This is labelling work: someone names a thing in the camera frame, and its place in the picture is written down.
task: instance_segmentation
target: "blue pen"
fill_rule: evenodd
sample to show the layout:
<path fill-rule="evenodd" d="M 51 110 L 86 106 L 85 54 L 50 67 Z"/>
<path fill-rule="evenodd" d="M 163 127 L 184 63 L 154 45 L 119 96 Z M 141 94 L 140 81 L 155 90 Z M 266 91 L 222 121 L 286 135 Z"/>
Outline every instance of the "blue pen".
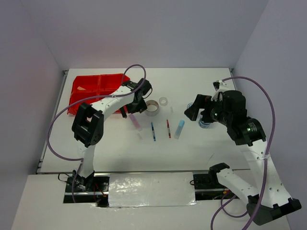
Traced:
<path fill-rule="evenodd" d="M 153 141 L 155 141 L 155 134 L 154 134 L 154 127 L 153 127 L 154 125 L 153 125 L 153 123 L 152 123 L 152 131 L 153 131 Z"/>

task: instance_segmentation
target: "red box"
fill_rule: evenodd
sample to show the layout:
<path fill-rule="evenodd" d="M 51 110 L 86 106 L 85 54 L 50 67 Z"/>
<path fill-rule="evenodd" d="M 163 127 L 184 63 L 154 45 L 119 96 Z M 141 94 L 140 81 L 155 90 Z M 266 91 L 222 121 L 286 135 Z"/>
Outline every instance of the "red box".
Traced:
<path fill-rule="evenodd" d="M 113 93 L 121 85 L 122 76 L 123 76 L 122 73 L 77 76 L 72 84 L 69 105 L 87 97 L 93 97 L 98 95 L 109 95 Z M 130 78 L 125 75 L 123 82 L 129 80 Z M 91 104 L 101 99 L 103 99 L 103 97 L 87 100 L 84 102 Z M 81 103 L 78 103 L 70 107 L 67 111 L 67 114 L 76 115 L 80 104 Z"/>

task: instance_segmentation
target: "pen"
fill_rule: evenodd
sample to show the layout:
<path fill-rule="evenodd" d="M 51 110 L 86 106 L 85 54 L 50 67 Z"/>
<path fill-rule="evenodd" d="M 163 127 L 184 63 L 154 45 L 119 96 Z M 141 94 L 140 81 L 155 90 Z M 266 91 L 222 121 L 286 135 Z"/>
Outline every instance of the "pen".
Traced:
<path fill-rule="evenodd" d="M 152 123 L 152 131 L 153 131 L 153 141 L 155 141 L 155 134 L 154 134 L 154 127 L 153 127 L 154 125 L 153 125 L 153 123 Z"/>
<path fill-rule="evenodd" d="M 171 130 L 169 129 L 169 123 L 167 119 L 166 119 L 166 123 L 167 123 L 168 137 L 171 138 Z"/>

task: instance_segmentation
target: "gray wall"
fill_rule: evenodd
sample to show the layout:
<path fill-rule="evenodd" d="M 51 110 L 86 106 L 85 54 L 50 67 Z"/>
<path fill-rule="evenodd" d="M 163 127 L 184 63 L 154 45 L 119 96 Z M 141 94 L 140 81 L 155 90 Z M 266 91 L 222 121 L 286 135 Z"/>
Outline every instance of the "gray wall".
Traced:
<path fill-rule="evenodd" d="M 276 131 L 271 155 L 285 186 L 303 209 L 288 215 L 292 230 L 307 226 L 307 1 L 270 0 L 235 67 L 272 97 Z M 271 128 L 268 102 L 252 83 L 237 80 L 250 114 Z"/>
<path fill-rule="evenodd" d="M 18 0 L 0 1 L 0 229 L 11 229 L 35 172 L 61 71 Z"/>
<path fill-rule="evenodd" d="M 22 0 L 62 69 L 234 67 L 268 0 Z"/>

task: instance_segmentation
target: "red tray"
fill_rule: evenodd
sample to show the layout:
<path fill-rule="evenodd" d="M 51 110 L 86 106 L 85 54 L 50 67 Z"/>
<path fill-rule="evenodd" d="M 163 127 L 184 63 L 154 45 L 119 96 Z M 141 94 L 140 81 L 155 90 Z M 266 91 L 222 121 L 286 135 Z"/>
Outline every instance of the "red tray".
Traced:
<path fill-rule="evenodd" d="M 109 95 L 113 93 L 115 90 L 119 88 L 122 76 L 123 76 L 122 73 L 77 76 L 72 84 L 69 105 L 87 97 L 93 97 L 98 95 Z M 130 78 L 125 75 L 124 81 L 129 81 L 129 80 Z M 103 99 L 103 97 L 87 100 L 85 102 L 91 104 L 101 99 Z M 80 104 L 81 103 L 78 103 L 70 107 L 67 111 L 67 114 L 76 115 Z"/>

